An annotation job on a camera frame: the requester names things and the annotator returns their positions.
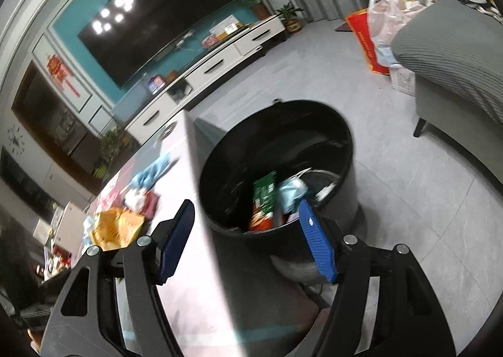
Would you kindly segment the yellow potato chip bag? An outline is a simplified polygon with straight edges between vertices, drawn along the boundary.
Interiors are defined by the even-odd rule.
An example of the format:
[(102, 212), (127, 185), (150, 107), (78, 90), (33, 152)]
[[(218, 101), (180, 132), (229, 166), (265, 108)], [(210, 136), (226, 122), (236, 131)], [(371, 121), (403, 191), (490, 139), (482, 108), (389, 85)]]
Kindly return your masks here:
[(111, 208), (94, 215), (89, 236), (91, 242), (104, 251), (123, 249), (137, 238), (144, 221), (143, 215)]

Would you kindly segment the red cigarette box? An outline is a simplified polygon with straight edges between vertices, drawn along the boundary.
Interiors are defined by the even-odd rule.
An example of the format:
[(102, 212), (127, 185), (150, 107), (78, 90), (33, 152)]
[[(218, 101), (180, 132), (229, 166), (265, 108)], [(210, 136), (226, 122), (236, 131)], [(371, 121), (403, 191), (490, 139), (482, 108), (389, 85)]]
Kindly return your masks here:
[(145, 195), (145, 203), (142, 208), (141, 214), (148, 220), (152, 220), (155, 217), (155, 213), (158, 207), (159, 196), (153, 191), (148, 191)]

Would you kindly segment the blue knotted cloth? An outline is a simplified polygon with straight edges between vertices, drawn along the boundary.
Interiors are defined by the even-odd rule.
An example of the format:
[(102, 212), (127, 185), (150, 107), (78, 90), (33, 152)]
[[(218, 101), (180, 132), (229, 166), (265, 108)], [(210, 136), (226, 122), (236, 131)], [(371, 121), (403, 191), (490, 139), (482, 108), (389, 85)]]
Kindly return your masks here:
[(154, 162), (152, 162), (146, 169), (137, 173), (129, 186), (137, 189), (150, 190), (155, 185), (157, 180), (162, 177), (162, 175), (168, 171), (168, 168), (172, 164), (172, 159), (170, 154), (165, 154), (159, 157)]

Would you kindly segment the light blue face mask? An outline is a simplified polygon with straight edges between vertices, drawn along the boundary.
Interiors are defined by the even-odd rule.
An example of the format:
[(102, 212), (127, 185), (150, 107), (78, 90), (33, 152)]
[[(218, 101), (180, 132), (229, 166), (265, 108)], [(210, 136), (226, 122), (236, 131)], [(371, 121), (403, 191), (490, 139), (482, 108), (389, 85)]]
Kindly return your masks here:
[(299, 203), (303, 199), (315, 199), (314, 191), (303, 180), (303, 177), (308, 173), (309, 170), (300, 171), (278, 186), (277, 202), (284, 215), (296, 212)]

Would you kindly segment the green snack wrapper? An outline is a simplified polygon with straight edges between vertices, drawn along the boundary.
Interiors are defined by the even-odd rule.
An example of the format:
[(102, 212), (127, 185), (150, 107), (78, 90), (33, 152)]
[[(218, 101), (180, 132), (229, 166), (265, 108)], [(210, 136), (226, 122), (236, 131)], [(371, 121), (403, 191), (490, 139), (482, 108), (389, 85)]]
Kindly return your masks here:
[(271, 215), (276, 202), (275, 187), (276, 172), (271, 171), (253, 184), (254, 214), (260, 216)]

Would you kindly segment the red snack wrapper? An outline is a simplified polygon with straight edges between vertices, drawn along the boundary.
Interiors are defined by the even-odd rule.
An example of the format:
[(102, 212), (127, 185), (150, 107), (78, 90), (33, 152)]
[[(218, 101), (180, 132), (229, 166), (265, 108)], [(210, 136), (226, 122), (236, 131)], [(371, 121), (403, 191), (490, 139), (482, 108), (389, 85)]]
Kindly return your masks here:
[(273, 219), (274, 211), (272, 209), (263, 211), (261, 208), (255, 207), (248, 230), (250, 232), (269, 230), (273, 227)]

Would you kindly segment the black trash bin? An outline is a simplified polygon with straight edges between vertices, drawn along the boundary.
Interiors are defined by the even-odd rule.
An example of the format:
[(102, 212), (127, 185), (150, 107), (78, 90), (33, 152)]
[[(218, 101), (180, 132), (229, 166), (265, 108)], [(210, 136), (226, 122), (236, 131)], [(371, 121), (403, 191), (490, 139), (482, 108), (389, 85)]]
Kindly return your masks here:
[(250, 231), (254, 186), (301, 174), (313, 192), (329, 187), (315, 209), (348, 233), (358, 211), (353, 157), (350, 126), (337, 110), (318, 101), (276, 102), (235, 125), (206, 160), (199, 184), (206, 225), (256, 252), (308, 259), (299, 221)]

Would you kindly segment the large potted plant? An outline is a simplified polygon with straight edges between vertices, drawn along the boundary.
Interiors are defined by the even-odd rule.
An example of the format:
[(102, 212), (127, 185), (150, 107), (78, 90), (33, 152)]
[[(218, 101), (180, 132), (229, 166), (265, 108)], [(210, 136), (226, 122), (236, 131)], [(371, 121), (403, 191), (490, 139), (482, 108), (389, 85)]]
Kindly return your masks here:
[(119, 154), (130, 144), (130, 139), (124, 128), (116, 126), (109, 130), (101, 139), (100, 157), (95, 162), (92, 175), (102, 180)]

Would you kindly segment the white TV cabinet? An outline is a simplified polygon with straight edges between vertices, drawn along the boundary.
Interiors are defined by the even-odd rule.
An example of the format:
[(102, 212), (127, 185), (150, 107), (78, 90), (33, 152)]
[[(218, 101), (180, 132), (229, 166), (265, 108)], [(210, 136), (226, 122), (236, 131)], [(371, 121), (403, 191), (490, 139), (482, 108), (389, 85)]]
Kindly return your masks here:
[(140, 144), (145, 143), (212, 84), (258, 54), (265, 43), (284, 34), (285, 27), (277, 15), (234, 32), (164, 86), (131, 120), (126, 131)]

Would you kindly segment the grey sofa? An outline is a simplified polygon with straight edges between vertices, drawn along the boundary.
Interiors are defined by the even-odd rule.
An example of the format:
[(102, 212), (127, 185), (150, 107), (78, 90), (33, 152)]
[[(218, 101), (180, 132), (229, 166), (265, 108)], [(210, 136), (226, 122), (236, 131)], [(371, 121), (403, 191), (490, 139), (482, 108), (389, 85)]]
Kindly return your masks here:
[(431, 125), (502, 178), (502, 26), (455, 0), (421, 11), (391, 51), (415, 74), (419, 122)]

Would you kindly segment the red paper shopping bag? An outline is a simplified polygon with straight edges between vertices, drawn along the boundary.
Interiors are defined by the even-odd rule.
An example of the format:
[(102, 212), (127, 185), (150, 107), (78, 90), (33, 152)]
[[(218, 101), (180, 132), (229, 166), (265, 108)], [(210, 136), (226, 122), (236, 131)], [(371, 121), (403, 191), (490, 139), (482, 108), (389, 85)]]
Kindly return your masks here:
[(364, 8), (352, 13), (345, 18), (345, 21), (362, 47), (368, 69), (373, 73), (388, 76), (390, 74), (389, 68), (381, 66), (375, 54), (374, 45), (369, 35), (367, 10)]

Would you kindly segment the white plastic shopping bag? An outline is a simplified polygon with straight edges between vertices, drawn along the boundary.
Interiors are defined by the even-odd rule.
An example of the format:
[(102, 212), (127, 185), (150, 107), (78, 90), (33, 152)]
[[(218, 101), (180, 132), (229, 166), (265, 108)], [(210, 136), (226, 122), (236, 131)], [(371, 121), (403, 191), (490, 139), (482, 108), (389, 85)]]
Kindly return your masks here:
[(390, 67), (396, 64), (391, 51), (391, 42), (398, 31), (425, 9), (425, 5), (418, 1), (369, 0), (368, 31), (374, 45), (377, 62), (381, 66)]

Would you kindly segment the potted plant near curtain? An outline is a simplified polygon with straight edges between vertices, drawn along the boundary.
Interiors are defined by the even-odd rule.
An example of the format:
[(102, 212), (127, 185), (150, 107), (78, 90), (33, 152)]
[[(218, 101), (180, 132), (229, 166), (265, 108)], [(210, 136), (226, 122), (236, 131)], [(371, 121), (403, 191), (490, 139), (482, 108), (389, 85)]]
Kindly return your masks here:
[(284, 4), (276, 11), (285, 29), (290, 34), (298, 33), (303, 29), (302, 23), (297, 15), (299, 12), (303, 12), (303, 9), (297, 8), (292, 2)]

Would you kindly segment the black television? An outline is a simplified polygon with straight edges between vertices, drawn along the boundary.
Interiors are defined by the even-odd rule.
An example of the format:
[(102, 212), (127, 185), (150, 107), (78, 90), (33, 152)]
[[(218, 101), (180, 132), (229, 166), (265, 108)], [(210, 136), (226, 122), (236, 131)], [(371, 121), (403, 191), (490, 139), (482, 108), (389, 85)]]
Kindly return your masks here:
[(235, 0), (108, 0), (78, 34), (119, 87), (186, 31)]

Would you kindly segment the wall clock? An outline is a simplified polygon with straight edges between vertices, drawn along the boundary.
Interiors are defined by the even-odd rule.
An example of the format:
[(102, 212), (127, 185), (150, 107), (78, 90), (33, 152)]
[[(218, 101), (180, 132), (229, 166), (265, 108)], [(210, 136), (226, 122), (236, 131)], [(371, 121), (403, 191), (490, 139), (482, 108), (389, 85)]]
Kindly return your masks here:
[(12, 125), (7, 129), (8, 146), (7, 150), (15, 156), (25, 152), (24, 135), (19, 126)]

